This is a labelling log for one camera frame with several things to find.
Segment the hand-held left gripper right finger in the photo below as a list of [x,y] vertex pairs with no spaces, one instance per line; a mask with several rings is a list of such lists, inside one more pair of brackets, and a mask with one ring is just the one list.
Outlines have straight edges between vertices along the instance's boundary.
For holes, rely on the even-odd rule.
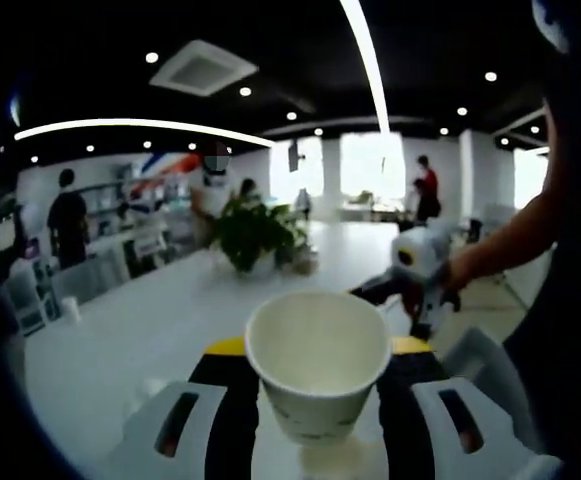
[[542,478],[543,445],[499,343],[465,335],[444,360],[412,336],[392,343],[376,383],[390,478]]

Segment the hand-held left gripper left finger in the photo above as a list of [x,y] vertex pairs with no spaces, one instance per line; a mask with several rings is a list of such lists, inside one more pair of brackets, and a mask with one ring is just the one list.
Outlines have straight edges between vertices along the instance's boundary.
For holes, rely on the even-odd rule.
[[207,347],[188,380],[142,395],[109,454],[109,477],[249,479],[258,396],[243,338]]

